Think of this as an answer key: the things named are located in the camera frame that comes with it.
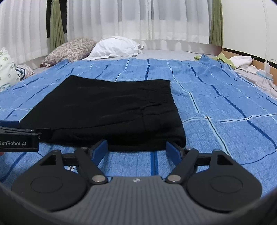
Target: folded black garment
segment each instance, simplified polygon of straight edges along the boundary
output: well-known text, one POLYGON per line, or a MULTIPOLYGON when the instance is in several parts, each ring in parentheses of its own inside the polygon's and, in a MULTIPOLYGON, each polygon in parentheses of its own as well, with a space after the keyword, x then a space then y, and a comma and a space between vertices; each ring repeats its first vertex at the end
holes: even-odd
POLYGON ((110 82, 69 76, 20 122, 50 128, 48 143, 90 147, 106 139, 112 151, 161 150, 186 145, 170 81, 110 82))

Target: round pad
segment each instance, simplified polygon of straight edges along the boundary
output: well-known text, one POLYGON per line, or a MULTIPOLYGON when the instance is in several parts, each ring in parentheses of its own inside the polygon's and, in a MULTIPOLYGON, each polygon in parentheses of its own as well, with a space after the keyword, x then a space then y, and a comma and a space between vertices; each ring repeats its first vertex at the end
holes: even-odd
POLYGON ((75 205, 86 194, 85 180, 64 168, 50 167, 26 171, 13 183, 12 191, 51 212, 75 205))
POLYGON ((261 196, 261 185, 250 173, 202 171, 193 175, 187 191, 199 205, 216 212, 231 212, 261 196))

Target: logo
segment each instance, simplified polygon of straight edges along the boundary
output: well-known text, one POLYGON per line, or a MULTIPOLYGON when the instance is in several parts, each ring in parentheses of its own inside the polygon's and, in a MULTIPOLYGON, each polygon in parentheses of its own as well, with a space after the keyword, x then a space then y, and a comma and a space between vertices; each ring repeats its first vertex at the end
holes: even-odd
POLYGON ((15 142, 15 141, 0 141, 0 145, 4 146, 26 146, 26 142, 15 142))
POLYGON ((136 184, 138 183, 138 182, 140 182, 141 180, 139 179, 139 178, 136 178, 136 179, 133 179, 133 182, 135 182, 136 184))

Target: metal pin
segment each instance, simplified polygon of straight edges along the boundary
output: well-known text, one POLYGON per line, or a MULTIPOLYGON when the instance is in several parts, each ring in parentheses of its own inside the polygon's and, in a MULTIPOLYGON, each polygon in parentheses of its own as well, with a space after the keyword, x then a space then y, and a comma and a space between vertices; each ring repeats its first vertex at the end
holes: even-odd
POLYGON ((97 183, 101 183, 101 182, 105 181, 105 179, 106 178, 103 175, 95 175, 92 177, 92 180, 97 183))
POLYGON ((167 179, 171 182, 178 182, 181 180, 181 177, 178 175, 170 175, 167 177, 167 179))

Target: blue checkered blanket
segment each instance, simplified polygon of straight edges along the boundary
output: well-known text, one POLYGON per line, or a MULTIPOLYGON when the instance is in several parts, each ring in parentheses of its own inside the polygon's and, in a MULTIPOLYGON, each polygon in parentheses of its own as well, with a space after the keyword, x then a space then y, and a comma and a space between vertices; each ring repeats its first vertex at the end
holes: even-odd
MULTIPOLYGON (((204 55, 197 62, 135 58, 74 63, 65 60, 1 92, 0 120, 22 120, 70 75, 107 81, 170 80, 187 146, 206 153, 222 149, 260 180, 263 194, 277 185, 277 101, 227 64, 204 55)), ((20 174, 53 149, 63 153, 74 150, 40 143, 38 153, 1 156, 0 182, 11 187, 20 174)), ((159 174, 165 178, 174 165, 165 151, 110 152, 99 168, 108 177, 159 174)))

